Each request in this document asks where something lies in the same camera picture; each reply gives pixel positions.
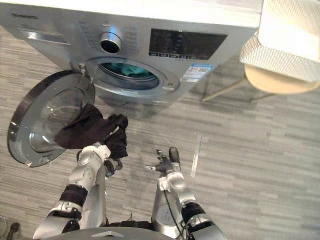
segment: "brand logo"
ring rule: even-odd
[[[37,16],[32,16],[32,15],[22,15],[22,14],[16,14],[16,13],[13,13],[13,12],[11,14],[16,18],[39,19]]]

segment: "stool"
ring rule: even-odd
[[[214,92],[209,96],[204,97],[202,101],[205,102],[221,94],[227,93],[246,82],[249,82],[253,87],[257,89],[269,93],[261,97],[252,98],[250,99],[250,102],[256,102],[258,100],[266,99],[271,96],[280,94],[300,94],[311,91],[320,86],[320,81],[306,82],[248,64],[244,65],[244,72],[244,77],[241,80],[236,81],[235,83],[217,92]]]

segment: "energy label sticker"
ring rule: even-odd
[[[194,63],[184,73],[183,77],[180,78],[180,82],[196,83],[207,72],[211,71],[211,69],[212,69],[212,66],[210,64]]]

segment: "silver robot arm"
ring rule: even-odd
[[[81,228],[106,224],[104,162],[110,153],[106,145],[99,143],[82,149],[77,166],[70,174],[68,185],[36,229],[33,239],[44,239],[79,230],[80,224]]]
[[[155,230],[174,239],[184,239],[183,232],[186,229],[186,237],[190,240],[226,240],[224,233],[206,214],[186,185],[180,172],[178,150],[170,148],[170,159],[160,150],[157,150],[157,154],[161,162],[157,166],[146,166],[148,170],[161,173],[152,212]],[[169,211],[164,210],[165,204],[169,205]],[[172,218],[165,217],[166,212],[170,212]]]

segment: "gray laminate flooring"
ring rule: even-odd
[[[0,215],[19,222],[19,235],[27,238],[63,191],[76,151],[27,168],[8,152],[7,127],[23,96],[57,71],[0,28]],[[320,89],[249,103],[262,93],[245,85],[200,101],[243,74],[236,55],[166,109],[96,98],[105,117],[129,118],[129,156],[107,180],[110,222],[131,213],[137,221],[150,219],[158,173],[144,166],[157,163],[155,149],[176,146],[187,182],[228,239],[320,239]]]

